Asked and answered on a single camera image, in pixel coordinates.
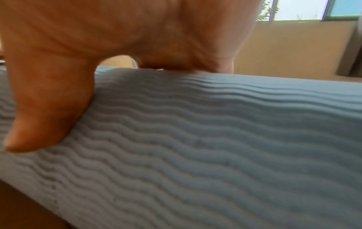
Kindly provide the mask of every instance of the bare skin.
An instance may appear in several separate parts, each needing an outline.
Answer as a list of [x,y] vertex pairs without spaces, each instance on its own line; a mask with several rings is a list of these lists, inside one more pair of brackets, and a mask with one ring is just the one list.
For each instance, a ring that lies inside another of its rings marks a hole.
[[0,0],[0,34],[17,104],[4,148],[59,143],[87,109],[104,59],[140,68],[233,73],[262,0]]

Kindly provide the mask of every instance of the tree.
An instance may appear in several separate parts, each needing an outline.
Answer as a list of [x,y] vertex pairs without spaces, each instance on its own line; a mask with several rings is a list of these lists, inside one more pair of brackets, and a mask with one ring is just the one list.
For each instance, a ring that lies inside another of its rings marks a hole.
[[[276,7],[276,10],[275,10],[275,14],[279,11],[279,8]],[[258,16],[258,18],[256,19],[258,22],[260,21],[268,21],[269,18],[270,18],[270,15],[272,13],[272,6],[270,4],[270,1],[265,1],[264,4],[263,4],[263,7],[261,9],[261,12]]]

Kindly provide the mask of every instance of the foam mat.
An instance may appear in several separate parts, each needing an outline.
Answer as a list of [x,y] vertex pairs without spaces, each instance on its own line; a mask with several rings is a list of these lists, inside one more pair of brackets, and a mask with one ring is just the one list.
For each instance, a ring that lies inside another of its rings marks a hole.
[[[0,140],[14,101],[0,70]],[[98,68],[58,146],[0,179],[79,229],[362,228],[362,84]]]

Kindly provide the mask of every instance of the tan wall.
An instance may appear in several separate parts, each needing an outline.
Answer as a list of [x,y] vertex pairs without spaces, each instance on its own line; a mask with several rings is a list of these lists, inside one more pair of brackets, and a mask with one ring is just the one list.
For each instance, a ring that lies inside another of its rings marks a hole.
[[[362,81],[334,73],[355,22],[258,22],[235,60],[235,74]],[[132,67],[129,57],[103,65]]]

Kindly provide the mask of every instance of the brown floor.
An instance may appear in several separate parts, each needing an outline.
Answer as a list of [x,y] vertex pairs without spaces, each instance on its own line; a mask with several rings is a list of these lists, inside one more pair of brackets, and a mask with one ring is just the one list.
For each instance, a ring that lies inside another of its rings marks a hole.
[[0,181],[0,229],[71,229],[41,205]]

